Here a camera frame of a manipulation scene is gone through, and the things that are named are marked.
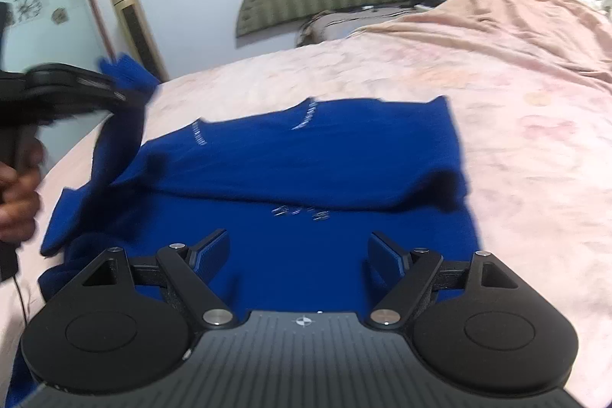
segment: bed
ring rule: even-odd
[[[480,243],[573,323],[580,348],[567,388],[586,407],[604,408],[612,399],[611,93],[612,25],[580,2],[449,0],[344,39],[164,83],[145,140],[200,117],[261,114],[309,96],[448,96]],[[61,261],[39,255],[42,235],[62,188],[87,182],[96,136],[41,188],[39,234],[19,253],[29,316],[44,306],[37,277]],[[23,329],[10,283],[0,306],[5,389]]]

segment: metal screw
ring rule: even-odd
[[[369,318],[371,318],[374,323],[378,323],[380,325],[393,325],[402,319],[400,314],[392,309],[374,310],[370,314]]]
[[[234,319],[234,315],[226,309],[214,308],[204,313],[202,318],[210,325],[225,325]]]

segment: round black disc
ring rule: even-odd
[[[75,393],[116,393],[178,366],[190,337],[174,308],[137,292],[121,300],[99,297],[45,307],[33,318],[21,347],[37,378]]]
[[[417,318],[412,341],[425,362],[462,387],[494,395],[563,386],[578,350],[570,323],[542,299],[480,298],[443,301]]]

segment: wire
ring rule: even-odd
[[[26,314],[26,305],[23,304],[23,295],[21,294],[21,288],[19,287],[19,283],[17,283],[17,277],[13,275],[13,282],[15,283],[15,287],[17,288],[17,294],[19,295],[19,302],[21,303],[21,312],[23,313],[23,323],[24,325],[28,324],[28,316]]]

